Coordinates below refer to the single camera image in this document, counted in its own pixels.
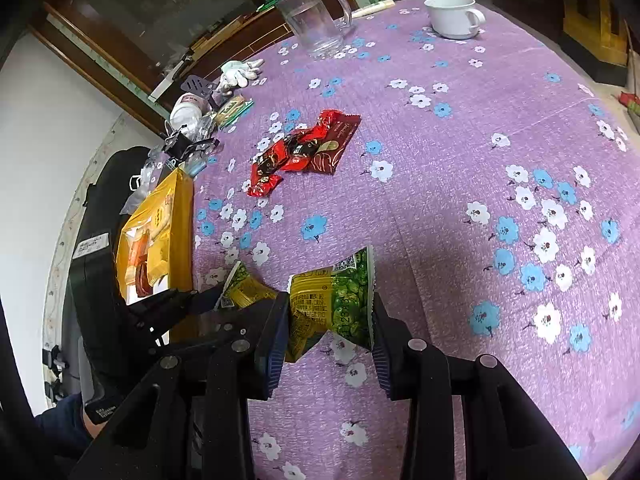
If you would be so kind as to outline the green cracker packet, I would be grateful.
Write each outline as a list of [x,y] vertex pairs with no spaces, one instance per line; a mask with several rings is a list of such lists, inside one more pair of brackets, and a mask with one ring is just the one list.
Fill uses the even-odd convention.
[[251,108],[253,104],[253,99],[245,99],[244,96],[234,96],[218,110],[215,117],[216,125],[219,128],[228,126]]

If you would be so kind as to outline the dark red chocolate bar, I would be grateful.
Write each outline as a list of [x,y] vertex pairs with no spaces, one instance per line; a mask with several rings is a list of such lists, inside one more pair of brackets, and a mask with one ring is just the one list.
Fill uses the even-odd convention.
[[326,128],[318,150],[308,165],[316,174],[335,174],[338,163],[361,122],[359,115],[345,114],[340,110],[322,110],[318,125]]

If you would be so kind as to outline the red black candy pack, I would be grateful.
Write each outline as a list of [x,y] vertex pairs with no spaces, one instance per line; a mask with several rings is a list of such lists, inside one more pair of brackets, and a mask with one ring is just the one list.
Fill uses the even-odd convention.
[[252,175],[250,176],[250,183],[255,183],[256,180],[263,176],[270,176],[270,174],[276,174],[278,170],[282,170],[281,166],[286,161],[286,147],[285,139],[280,139],[275,144],[272,144],[270,148],[267,148],[254,162],[252,166]]

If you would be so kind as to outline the clear plastic bag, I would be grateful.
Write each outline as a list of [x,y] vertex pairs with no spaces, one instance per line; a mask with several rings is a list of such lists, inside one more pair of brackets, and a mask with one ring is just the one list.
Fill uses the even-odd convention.
[[146,196],[154,190],[160,180],[165,159],[164,152],[159,146],[149,150],[148,158],[139,173],[129,179],[131,194],[122,206],[121,214],[133,214],[146,199]]

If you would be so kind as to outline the small red candy pack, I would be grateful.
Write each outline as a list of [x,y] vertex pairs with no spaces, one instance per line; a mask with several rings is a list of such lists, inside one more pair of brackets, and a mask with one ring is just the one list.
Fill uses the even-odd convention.
[[256,198],[268,197],[272,191],[282,182],[283,178],[278,174],[263,176],[252,183],[247,190],[247,195]]

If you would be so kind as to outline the dark red snack pack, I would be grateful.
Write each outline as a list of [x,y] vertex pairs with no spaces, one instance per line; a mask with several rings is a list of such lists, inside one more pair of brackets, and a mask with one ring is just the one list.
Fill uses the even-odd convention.
[[153,293],[153,287],[148,280],[148,271],[146,270],[145,262],[142,262],[140,266],[136,267],[134,286],[136,286],[136,294],[139,298],[149,297]]

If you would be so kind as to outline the black office chair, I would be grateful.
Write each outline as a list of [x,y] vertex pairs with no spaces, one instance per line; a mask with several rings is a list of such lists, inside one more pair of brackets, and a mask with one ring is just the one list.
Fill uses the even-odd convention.
[[80,370],[81,396],[95,425],[111,418],[149,369],[151,346],[131,321],[116,271],[119,235],[128,220],[120,210],[131,194],[129,179],[147,154],[142,146],[116,152],[89,185],[68,274],[88,363]]

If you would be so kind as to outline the yellow taped cardboard box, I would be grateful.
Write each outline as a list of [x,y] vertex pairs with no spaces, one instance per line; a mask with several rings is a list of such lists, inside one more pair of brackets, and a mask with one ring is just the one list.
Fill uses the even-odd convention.
[[125,223],[116,271],[128,306],[169,289],[192,289],[192,214],[192,179],[176,169]]

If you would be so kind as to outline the white glove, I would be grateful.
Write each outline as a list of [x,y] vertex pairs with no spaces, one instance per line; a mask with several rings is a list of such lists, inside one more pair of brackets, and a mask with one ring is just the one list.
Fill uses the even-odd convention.
[[255,61],[231,60],[221,66],[221,75],[216,91],[222,94],[229,94],[235,88],[245,88],[251,81],[254,81],[262,73],[264,60],[258,58]]

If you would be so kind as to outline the glass water pitcher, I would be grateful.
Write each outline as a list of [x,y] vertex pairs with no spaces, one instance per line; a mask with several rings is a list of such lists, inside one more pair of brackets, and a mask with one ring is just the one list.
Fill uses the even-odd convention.
[[332,18],[323,0],[279,0],[276,4],[298,43],[312,58],[337,54],[352,27],[352,7],[347,0],[335,1],[343,12],[340,20]]

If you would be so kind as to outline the orange soda cracker pack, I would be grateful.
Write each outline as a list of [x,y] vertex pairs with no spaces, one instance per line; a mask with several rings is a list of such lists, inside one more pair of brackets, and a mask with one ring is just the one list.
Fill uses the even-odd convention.
[[150,241],[149,229],[137,229],[132,237],[129,237],[128,263],[125,275],[127,285],[136,281],[137,268],[146,261]]

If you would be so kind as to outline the black phone stand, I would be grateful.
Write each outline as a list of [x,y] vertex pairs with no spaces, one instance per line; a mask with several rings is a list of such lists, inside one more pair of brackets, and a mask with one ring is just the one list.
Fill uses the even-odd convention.
[[214,102],[212,95],[216,86],[213,82],[203,77],[191,74],[186,77],[180,88],[183,92],[188,92],[199,96],[209,105],[212,105]]

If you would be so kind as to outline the green triangular snack pack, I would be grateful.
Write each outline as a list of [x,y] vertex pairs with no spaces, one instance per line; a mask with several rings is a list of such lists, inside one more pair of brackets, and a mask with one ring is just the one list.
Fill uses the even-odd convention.
[[298,361],[327,332],[370,349],[374,289],[370,246],[333,266],[292,275],[288,283],[291,318],[285,359]]

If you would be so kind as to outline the purple floral tablecloth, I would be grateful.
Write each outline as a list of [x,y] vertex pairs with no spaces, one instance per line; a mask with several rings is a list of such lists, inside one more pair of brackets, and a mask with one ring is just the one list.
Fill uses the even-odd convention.
[[[421,0],[360,18],[332,58],[262,52],[252,108],[194,183],[193,279],[242,261],[285,289],[374,251],[388,313],[462,359],[496,356],[587,474],[639,432],[639,144],[542,42],[497,13],[471,40]],[[335,174],[252,166],[322,110],[359,115]]]

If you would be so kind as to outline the plain yellow snack pack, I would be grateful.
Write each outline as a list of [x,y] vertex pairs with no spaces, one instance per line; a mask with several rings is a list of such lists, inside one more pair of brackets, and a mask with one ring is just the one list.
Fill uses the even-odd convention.
[[169,244],[170,234],[168,231],[160,233],[154,240],[148,251],[148,280],[151,285],[161,280],[169,274]]

